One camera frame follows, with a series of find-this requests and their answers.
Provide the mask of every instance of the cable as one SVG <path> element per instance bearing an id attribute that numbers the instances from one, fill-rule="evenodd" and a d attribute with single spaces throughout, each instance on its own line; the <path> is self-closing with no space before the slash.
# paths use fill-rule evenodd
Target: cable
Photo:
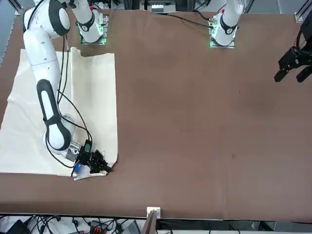
<path id="1" fill-rule="evenodd" d="M 224 4 L 223 6 L 221 6 L 221 8 L 220 8 L 217 12 L 219 13 L 219 11 L 221 11 L 221 9 L 222 9 L 223 7 L 225 7 L 225 5 L 226 5 L 226 4 Z"/>
<path id="2" fill-rule="evenodd" d="M 82 122 L 83 122 L 83 125 L 84 125 L 84 127 L 85 127 L 85 129 L 86 129 L 86 131 L 87 131 L 86 123 L 84 122 L 84 120 L 83 120 L 83 118 L 82 118 L 82 116 L 81 116 L 79 110 L 77 109 L 77 107 L 71 102 L 71 100 L 70 100 L 65 94 L 63 94 L 63 96 L 64 96 L 64 98 L 65 98 L 67 101 L 69 101 L 69 103 L 70 103 L 70 104 L 74 107 L 74 109 L 77 111 L 77 113 L 78 113 L 78 115 L 80 116 L 80 118 L 81 118 L 81 120 L 82 120 Z"/>
<path id="3" fill-rule="evenodd" d="M 122 227 L 122 225 L 123 225 L 125 222 L 127 222 L 127 221 L 128 221 L 128 219 L 122 221 L 121 223 L 117 223 L 117 221 L 116 221 L 116 227 L 115 227 L 115 230 L 112 232 L 112 234 L 117 233 L 117 232 L 116 232 L 116 231 L 117 231 L 117 225 L 119 225 L 120 227 Z"/>
<path id="4" fill-rule="evenodd" d="M 82 219 L 83 219 L 83 221 L 86 222 L 86 224 L 88 224 L 88 226 L 91 226 L 91 223 L 90 223 L 90 222 L 87 222 L 87 221 L 85 220 L 85 218 L 82 218 Z"/>
<path id="5" fill-rule="evenodd" d="M 198 26 L 203 26 L 203 27 L 206 27 L 206 28 L 211 28 L 211 29 L 213 29 L 212 26 L 205 25 L 205 24 L 202 24 L 202 23 L 197 23 L 197 22 L 191 21 L 191 20 L 189 20 L 189 19 L 182 18 L 182 17 L 180 17 L 180 16 L 175 16 L 175 15 L 168 15 L 168 16 L 176 17 L 176 18 L 178 18 L 178 19 L 185 20 L 185 21 L 187 21 L 187 22 L 189 22 L 189 23 L 196 24 L 196 25 L 198 25 Z"/>
<path id="6" fill-rule="evenodd" d="M 78 228 L 76 227 L 76 225 L 75 225 L 75 223 L 73 222 L 73 225 L 75 226 L 75 228 L 76 228 L 76 231 L 77 231 L 77 234 L 79 234 L 80 233 L 80 231 L 78 230 Z"/>
<path id="7" fill-rule="evenodd" d="M 72 121 L 66 119 L 65 117 L 62 117 L 62 119 L 65 120 L 65 121 L 67 121 L 67 122 L 69 122 L 69 123 L 71 123 L 71 124 L 73 124 L 73 125 L 75 125 L 75 126 L 78 127 L 78 128 L 84 129 L 84 130 L 87 132 L 87 134 L 88 134 L 88 140 L 90 140 L 91 134 L 90 134 L 90 132 L 88 131 L 88 129 L 86 129 L 86 128 L 84 128 L 84 127 L 78 125 L 78 124 L 75 124 L 74 122 L 72 122 Z"/>
<path id="8" fill-rule="evenodd" d="M 48 147 L 47 134 L 45 134 L 45 145 L 47 146 L 47 149 L 48 149 L 50 155 L 51 155 L 56 161 L 58 161 L 60 164 L 62 164 L 64 167 L 67 167 L 67 168 L 74 168 L 74 167 L 75 167 L 75 165 L 72 166 L 72 167 L 70 167 L 70 166 L 64 164 L 64 163 L 63 163 L 62 161 L 60 161 L 57 157 L 54 156 L 54 154 L 51 152 L 51 150 L 50 150 L 49 147 Z"/>
<path id="9" fill-rule="evenodd" d="M 60 70 L 60 79 L 58 83 L 58 89 L 60 90 L 60 84 L 62 83 L 62 77 L 63 77 L 63 67 L 64 67 L 64 50 L 65 50 L 65 36 L 63 36 L 63 50 L 62 50 L 62 66 Z M 59 103 L 59 92 L 57 94 L 57 101 Z"/>
<path id="10" fill-rule="evenodd" d="M 98 218 L 98 222 L 99 222 L 99 226 L 101 227 L 101 233 L 102 233 L 102 232 L 103 232 L 103 229 L 102 229 L 102 223 L 101 223 L 100 218 Z"/>
<path id="11" fill-rule="evenodd" d="M 300 46 L 299 46 L 301 34 L 302 34 L 302 31 L 301 31 L 301 29 L 300 29 L 300 30 L 299 30 L 299 33 L 298 33 L 298 35 L 297 35 L 297 38 L 296 38 L 296 48 L 297 48 L 297 50 L 298 50 L 298 52 L 299 52 L 300 54 L 304 54 L 304 55 L 309 56 L 309 55 L 311 55 L 311 52 L 301 50 L 301 48 L 300 48 Z"/>
<path id="12" fill-rule="evenodd" d="M 93 5 L 95 5 L 99 10 L 101 10 L 101 8 L 94 2 Z"/>
<path id="13" fill-rule="evenodd" d="M 40 234 L 44 233 L 45 227 L 48 228 L 50 234 L 53 234 L 53 232 L 51 231 L 51 229 L 50 229 L 50 227 L 49 227 L 49 224 L 48 224 L 48 222 L 51 221 L 52 218 L 50 218 L 49 221 L 47 221 L 47 218 L 46 218 L 46 217 L 43 217 L 43 218 L 40 217 L 40 219 L 41 219 L 41 221 L 43 222 L 43 225 L 40 227 L 40 231 L 41 231 Z"/>
<path id="14" fill-rule="evenodd" d="M 33 12 L 30 14 L 30 17 L 29 17 L 29 20 L 28 20 L 28 24 L 27 24 L 27 29 L 29 29 L 31 20 L 32 20 L 33 17 L 34 17 L 34 14 L 35 14 L 36 10 L 38 9 L 38 7 L 39 7 L 44 1 L 45 1 L 45 0 L 41 0 L 40 2 L 38 2 L 38 4 L 35 6 Z"/>
<path id="15" fill-rule="evenodd" d="M 59 97 L 59 100 L 58 100 L 58 105 L 60 103 L 60 101 L 62 100 L 62 97 L 64 96 L 64 91 L 65 91 L 65 88 L 66 88 L 66 84 L 67 84 L 67 69 L 68 69 L 68 60 L 69 60 L 69 49 L 68 49 L 68 41 L 67 41 L 67 35 L 65 35 L 66 37 L 66 46 L 67 46 L 67 61 L 66 61 L 66 74 L 65 74 L 65 82 L 64 82 L 64 87 L 63 87 L 63 90 L 62 92 L 60 93 L 61 96 Z"/>
<path id="16" fill-rule="evenodd" d="M 194 11 L 196 11 L 196 10 L 198 10 L 201 6 L 203 6 L 205 3 L 207 3 L 207 6 L 208 6 L 208 4 L 211 2 L 211 0 L 205 0 L 205 1 L 203 1 L 203 3 L 198 7 L 198 8 L 196 8 Z"/>
<path id="17" fill-rule="evenodd" d="M 202 17 L 204 20 L 208 20 L 208 21 L 210 20 L 210 17 L 209 18 L 204 17 L 200 11 L 194 10 L 194 12 L 198 13 L 200 17 Z"/>

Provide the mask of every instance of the brown tabletop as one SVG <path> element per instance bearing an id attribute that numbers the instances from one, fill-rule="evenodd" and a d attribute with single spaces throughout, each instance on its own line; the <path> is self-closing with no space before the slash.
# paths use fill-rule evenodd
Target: brown tabletop
<path id="1" fill-rule="evenodd" d="M 82 181 L 1 174 L 0 212 L 145 216 L 160 206 L 172 218 L 311 221 L 312 79 L 273 80 L 300 26 L 293 16 L 242 15 L 235 49 L 211 49 L 206 28 L 144 11 L 111 12 L 107 45 L 81 46 L 70 18 L 70 46 L 116 55 L 118 162 Z M 17 19 L 1 113 L 22 47 Z"/>

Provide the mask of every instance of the white towel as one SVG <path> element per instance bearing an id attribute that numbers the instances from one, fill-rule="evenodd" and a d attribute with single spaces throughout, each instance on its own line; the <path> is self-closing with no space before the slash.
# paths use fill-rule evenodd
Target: white towel
<path id="1" fill-rule="evenodd" d="M 61 63 L 62 52 L 57 52 L 57 57 Z M 62 87 L 66 61 L 65 52 Z M 103 153 L 108 166 L 112 167 L 118 155 L 114 54 L 82 57 L 78 49 L 71 48 L 64 93 L 84 118 L 93 137 L 93 150 L 98 149 Z M 75 123 L 83 126 L 79 115 L 65 98 L 60 103 L 60 110 L 63 115 L 74 116 Z M 35 77 L 26 51 L 22 49 L 0 130 L 0 172 L 70 176 L 72 169 L 58 163 L 42 142 L 45 129 Z M 85 131 L 76 128 L 74 140 L 84 144 L 86 138 Z M 66 165 L 73 165 L 73 162 L 62 156 L 57 158 Z M 89 176 L 88 168 L 84 168 L 79 174 L 79 178 Z"/>

